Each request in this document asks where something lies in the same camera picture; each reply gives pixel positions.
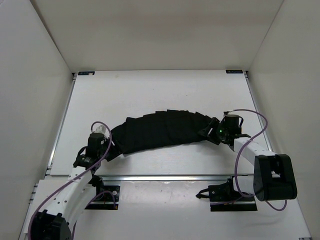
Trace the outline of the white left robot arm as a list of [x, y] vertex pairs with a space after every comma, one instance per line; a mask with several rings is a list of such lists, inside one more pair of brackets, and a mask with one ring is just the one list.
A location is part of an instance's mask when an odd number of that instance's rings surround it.
[[72, 240], [82, 212], [95, 200], [111, 198], [111, 209], [117, 210], [116, 197], [104, 187], [95, 174], [103, 160], [113, 159], [120, 151], [111, 136], [102, 132], [89, 135], [88, 143], [77, 154], [67, 182], [51, 193], [30, 218], [29, 240]]

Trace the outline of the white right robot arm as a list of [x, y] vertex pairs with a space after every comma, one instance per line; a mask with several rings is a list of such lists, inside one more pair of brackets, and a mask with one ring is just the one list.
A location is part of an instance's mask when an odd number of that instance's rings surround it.
[[[210, 199], [214, 204], [231, 204], [243, 198], [256, 197], [261, 202], [293, 200], [298, 195], [291, 158], [277, 154], [254, 142], [253, 137], [242, 132], [244, 119], [225, 112], [223, 119], [213, 118], [199, 135], [213, 144], [225, 144], [237, 156], [234, 175], [220, 185], [210, 185], [201, 190], [198, 199]], [[253, 167], [253, 175], [239, 175], [240, 158]]]

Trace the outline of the black pleated skirt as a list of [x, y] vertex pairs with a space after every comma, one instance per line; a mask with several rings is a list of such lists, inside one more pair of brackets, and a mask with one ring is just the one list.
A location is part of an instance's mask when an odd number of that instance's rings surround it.
[[156, 111], [142, 117], [127, 117], [111, 130], [112, 140], [124, 155], [163, 147], [206, 141], [198, 135], [212, 117], [187, 110]]

